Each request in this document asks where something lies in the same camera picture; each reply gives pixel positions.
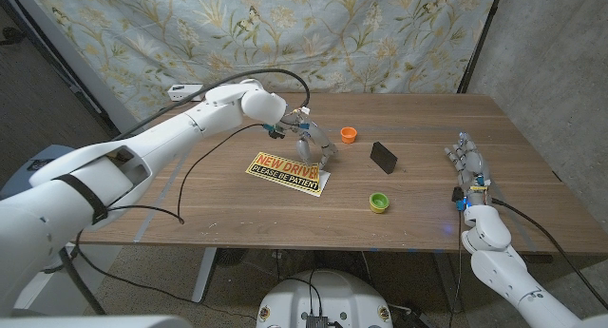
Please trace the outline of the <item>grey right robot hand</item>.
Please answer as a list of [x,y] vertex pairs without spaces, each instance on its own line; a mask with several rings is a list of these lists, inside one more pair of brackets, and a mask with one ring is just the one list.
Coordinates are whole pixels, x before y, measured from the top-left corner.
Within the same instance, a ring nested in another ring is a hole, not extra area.
[[491,176],[489,165],[466,132],[459,134],[458,142],[445,153],[458,175],[457,182],[468,205],[488,205]]

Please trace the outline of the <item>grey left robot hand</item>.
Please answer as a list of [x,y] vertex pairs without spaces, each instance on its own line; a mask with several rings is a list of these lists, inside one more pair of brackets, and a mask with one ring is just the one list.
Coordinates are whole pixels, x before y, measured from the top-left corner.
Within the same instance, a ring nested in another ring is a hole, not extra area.
[[275,132],[284,135],[291,131],[298,136],[295,150],[302,162],[310,166],[314,163],[310,150],[310,143],[314,143],[321,149],[321,159],[318,168],[323,170],[329,159],[338,152],[336,145],[329,139],[326,133],[310,118],[310,110],[301,107],[288,111],[275,124]]

